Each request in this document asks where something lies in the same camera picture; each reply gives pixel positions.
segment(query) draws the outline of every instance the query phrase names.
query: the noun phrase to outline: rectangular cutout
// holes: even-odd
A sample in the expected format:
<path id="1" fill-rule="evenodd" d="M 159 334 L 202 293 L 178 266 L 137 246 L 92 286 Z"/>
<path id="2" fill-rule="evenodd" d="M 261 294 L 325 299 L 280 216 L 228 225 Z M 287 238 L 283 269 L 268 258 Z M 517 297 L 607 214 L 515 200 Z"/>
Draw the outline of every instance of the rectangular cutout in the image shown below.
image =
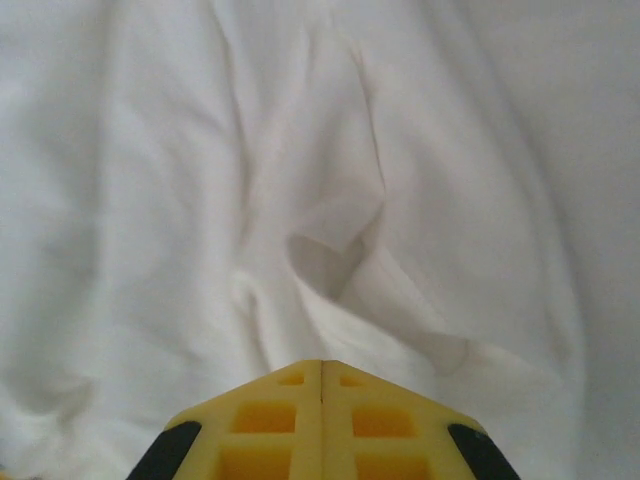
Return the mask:
<path id="1" fill-rule="evenodd" d="M 353 434 L 356 437 L 415 437 L 409 413 L 396 407 L 362 405 L 353 409 Z"/>
<path id="2" fill-rule="evenodd" d="M 302 385 L 304 383 L 304 374 L 302 372 L 292 373 L 282 378 L 278 383 L 280 385 Z"/>
<path id="3" fill-rule="evenodd" d="M 291 452 L 268 447 L 223 448 L 212 480 L 288 480 Z"/>
<path id="4" fill-rule="evenodd" d="M 423 458 L 356 455 L 358 480 L 430 480 L 429 466 Z"/>
<path id="5" fill-rule="evenodd" d="M 293 433 L 296 407 L 285 402 L 253 402 L 238 408 L 233 433 Z"/>
<path id="6" fill-rule="evenodd" d="M 340 377 L 340 386 L 342 387 L 361 387 L 362 382 L 356 380 L 353 377 L 349 377 L 347 375 L 342 375 Z"/>

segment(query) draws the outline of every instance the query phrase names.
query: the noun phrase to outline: yellow plastic part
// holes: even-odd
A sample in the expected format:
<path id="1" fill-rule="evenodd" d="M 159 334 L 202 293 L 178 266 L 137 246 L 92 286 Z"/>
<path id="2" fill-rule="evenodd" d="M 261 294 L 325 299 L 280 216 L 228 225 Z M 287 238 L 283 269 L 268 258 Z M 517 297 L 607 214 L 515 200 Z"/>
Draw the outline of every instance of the yellow plastic part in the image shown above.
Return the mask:
<path id="1" fill-rule="evenodd" d="M 303 361 L 182 412 L 174 480 L 474 480 L 447 426 L 473 419 L 337 361 Z"/>

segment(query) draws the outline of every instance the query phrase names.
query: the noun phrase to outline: yellow 3d-printed part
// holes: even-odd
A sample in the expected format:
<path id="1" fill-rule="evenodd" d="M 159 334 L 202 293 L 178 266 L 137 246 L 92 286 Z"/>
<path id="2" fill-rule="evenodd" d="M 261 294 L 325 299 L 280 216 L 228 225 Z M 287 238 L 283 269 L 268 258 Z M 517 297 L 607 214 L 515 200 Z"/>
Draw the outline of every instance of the yellow 3d-printed part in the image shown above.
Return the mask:
<path id="1" fill-rule="evenodd" d="M 175 417 L 128 480 L 518 480 L 473 419 L 337 361 Z"/>

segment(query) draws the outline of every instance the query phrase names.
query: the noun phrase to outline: white bedsheet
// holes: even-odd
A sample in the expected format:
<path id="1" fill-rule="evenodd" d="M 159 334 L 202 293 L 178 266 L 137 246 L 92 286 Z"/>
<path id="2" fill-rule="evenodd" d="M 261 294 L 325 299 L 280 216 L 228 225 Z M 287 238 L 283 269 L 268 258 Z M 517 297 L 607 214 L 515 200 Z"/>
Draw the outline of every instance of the white bedsheet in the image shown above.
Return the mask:
<path id="1" fill-rule="evenodd" d="M 635 478 L 639 22 L 0 4 L 0 463 L 124 478 L 181 409 L 336 358 L 475 416 L 523 480 Z"/>

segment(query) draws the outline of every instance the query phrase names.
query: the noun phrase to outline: white fabric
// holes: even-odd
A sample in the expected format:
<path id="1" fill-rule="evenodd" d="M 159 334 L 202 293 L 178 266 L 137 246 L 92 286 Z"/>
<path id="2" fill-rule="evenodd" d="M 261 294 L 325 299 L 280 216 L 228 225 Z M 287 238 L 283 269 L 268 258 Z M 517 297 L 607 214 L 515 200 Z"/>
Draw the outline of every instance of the white fabric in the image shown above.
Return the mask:
<path id="1" fill-rule="evenodd" d="M 634 478 L 640 11 L 584 3 L 3 2 L 0 462 L 336 358 Z"/>

